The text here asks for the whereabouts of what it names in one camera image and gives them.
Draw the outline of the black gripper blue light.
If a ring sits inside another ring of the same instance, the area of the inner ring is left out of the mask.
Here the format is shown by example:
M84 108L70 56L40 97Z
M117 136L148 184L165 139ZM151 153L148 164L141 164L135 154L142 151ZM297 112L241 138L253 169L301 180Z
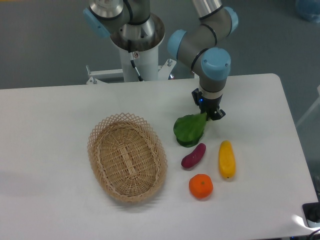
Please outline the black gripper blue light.
M200 108L200 113L206 113L207 117L206 120L220 120L223 118L226 113L220 109L220 102L222 97L218 97L215 99L209 99L205 98L203 93L199 90L199 88L196 88L191 92L194 103L199 106Z

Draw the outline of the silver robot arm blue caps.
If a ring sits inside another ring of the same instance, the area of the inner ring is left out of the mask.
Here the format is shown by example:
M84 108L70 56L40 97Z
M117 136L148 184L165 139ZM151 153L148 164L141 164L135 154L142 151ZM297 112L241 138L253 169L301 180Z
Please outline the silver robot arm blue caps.
M225 116L220 102L231 70L229 53L218 48L238 27L236 12L219 0L195 0L193 7L200 24L193 32L175 31L167 50L199 76L192 92L195 104L207 119ZM162 20L151 12L148 0L91 0L83 10L90 28L102 38L110 38L120 53L125 82L159 79L158 47L165 37Z

